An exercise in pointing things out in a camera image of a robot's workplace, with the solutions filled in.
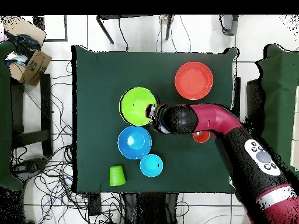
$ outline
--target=cardboard box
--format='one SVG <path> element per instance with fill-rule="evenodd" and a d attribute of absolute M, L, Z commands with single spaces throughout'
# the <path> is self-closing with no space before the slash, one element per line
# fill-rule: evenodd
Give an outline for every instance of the cardboard box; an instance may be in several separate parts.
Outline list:
<path fill-rule="evenodd" d="M 40 46 L 43 45 L 46 33 L 36 27 L 34 24 L 27 22 L 21 17 L 17 16 L 5 16 L 3 20 L 4 30 L 14 36 L 18 34 L 27 34 L 36 41 Z M 11 77 L 18 80 L 20 83 L 36 86 L 39 84 L 40 75 L 45 72 L 51 57 L 42 51 L 36 50 L 27 64 L 27 67 L 23 67 L 15 62 L 12 62 L 9 66 L 11 69 Z"/>

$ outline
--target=red cup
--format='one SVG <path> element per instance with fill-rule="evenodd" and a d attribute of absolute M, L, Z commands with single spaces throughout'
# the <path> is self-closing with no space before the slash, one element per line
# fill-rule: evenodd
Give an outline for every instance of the red cup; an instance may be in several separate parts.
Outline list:
<path fill-rule="evenodd" d="M 199 142 L 200 144 L 203 144 L 204 142 L 207 142 L 210 138 L 210 132 L 209 131 L 197 131 L 192 133 L 192 137 L 196 142 Z"/>

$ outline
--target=green cup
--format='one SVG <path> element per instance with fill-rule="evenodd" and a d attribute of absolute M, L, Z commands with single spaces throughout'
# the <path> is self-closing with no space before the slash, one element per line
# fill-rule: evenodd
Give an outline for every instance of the green cup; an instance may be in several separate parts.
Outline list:
<path fill-rule="evenodd" d="M 110 167 L 110 186 L 121 186 L 126 183 L 121 165 Z"/>

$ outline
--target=dark green tablecloth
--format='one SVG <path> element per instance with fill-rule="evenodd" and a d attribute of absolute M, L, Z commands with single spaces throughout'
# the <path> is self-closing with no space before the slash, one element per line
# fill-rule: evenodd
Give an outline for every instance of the dark green tablecloth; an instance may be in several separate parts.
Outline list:
<path fill-rule="evenodd" d="M 299 52 L 290 52 L 272 44 L 265 48 L 261 67 L 261 84 L 265 91 L 265 127 L 262 137 L 290 166 L 295 112 L 296 87 L 299 86 Z"/>
<path fill-rule="evenodd" d="M 191 134 L 163 135 L 145 128 L 152 136 L 150 153 L 159 155 L 164 169 L 158 177 L 145 177 L 140 160 L 126 159 L 117 148 L 119 133 L 128 124 L 119 114 L 119 100 L 129 88 L 151 90 L 165 103 L 218 103 L 231 106 L 233 59 L 237 49 L 226 54 L 90 52 L 73 48 L 77 58 L 77 181 L 78 192 L 224 192 L 234 190 L 212 137 L 196 143 Z M 176 71 L 186 62 L 206 64 L 214 78 L 210 93 L 189 101 L 174 85 Z M 109 167 L 122 165 L 126 184 L 109 186 Z"/>
<path fill-rule="evenodd" d="M 23 188 L 10 172 L 12 154 L 12 101 L 9 69 L 4 64 L 6 56 L 15 50 L 11 42 L 0 43 L 0 186 L 11 190 Z"/>

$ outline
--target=red bowl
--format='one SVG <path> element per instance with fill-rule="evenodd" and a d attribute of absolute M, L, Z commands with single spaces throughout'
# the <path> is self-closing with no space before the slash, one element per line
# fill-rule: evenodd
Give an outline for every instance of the red bowl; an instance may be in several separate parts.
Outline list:
<path fill-rule="evenodd" d="M 213 85 L 210 69 L 200 62 L 182 65 L 175 75 L 175 88 L 188 100 L 199 100 L 206 96 Z"/>
<path fill-rule="evenodd" d="M 198 131 L 192 133 L 192 137 L 196 142 L 199 142 L 200 144 L 203 144 L 204 142 L 207 142 L 210 138 L 210 132 L 209 131 Z"/>

